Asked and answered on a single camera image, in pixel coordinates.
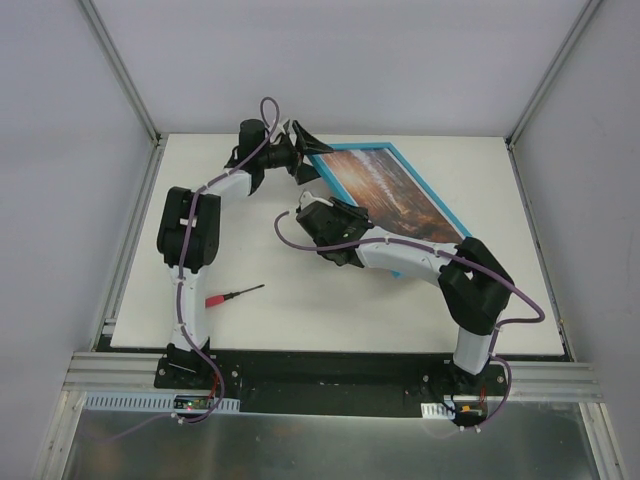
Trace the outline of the red handled screwdriver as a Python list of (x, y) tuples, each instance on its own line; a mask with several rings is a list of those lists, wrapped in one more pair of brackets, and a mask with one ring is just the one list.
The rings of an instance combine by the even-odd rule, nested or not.
[(259, 284), (244, 290), (240, 290), (240, 291), (233, 291), (233, 292), (228, 292), (225, 294), (219, 294), (219, 295), (214, 295), (214, 296), (210, 296), (207, 297), (205, 299), (205, 308), (206, 309), (210, 309), (210, 308), (214, 308), (216, 306), (219, 306), (223, 303), (225, 303), (226, 301), (232, 300), (240, 295), (243, 295), (245, 293), (249, 293), (258, 289), (261, 289), (264, 287), (264, 284)]

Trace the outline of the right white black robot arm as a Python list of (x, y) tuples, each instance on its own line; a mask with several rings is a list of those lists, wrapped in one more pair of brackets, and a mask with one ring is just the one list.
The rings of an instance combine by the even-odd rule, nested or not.
[(439, 287), (458, 326), (451, 385), (466, 395), (484, 385), (494, 328), (511, 296), (499, 280), (511, 277), (480, 240), (411, 239), (374, 225), (364, 207), (308, 191), (300, 197), (296, 221), (316, 252), (338, 266), (388, 270)]

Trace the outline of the blue wooden picture frame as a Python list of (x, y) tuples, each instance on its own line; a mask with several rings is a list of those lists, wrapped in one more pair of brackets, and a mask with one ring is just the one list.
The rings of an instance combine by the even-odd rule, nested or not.
[(311, 162), (333, 193), (304, 192), (296, 210), (318, 255), (438, 283), (466, 230), (395, 147), (338, 145)]

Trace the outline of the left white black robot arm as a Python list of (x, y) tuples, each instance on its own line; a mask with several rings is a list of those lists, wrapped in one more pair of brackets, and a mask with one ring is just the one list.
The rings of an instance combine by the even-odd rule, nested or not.
[(255, 193), (271, 169), (285, 169), (299, 185), (317, 179), (319, 173), (304, 159), (332, 151), (296, 120), (269, 128), (264, 120), (248, 119), (240, 124), (238, 143), (220, 175), (197, 190), (168, 191), (156, 246), (174, 289), (174, 323), (158, 380), (178, 377), (199, 389), (215, 374), (204, 287), (219, 250), (223, 209)]

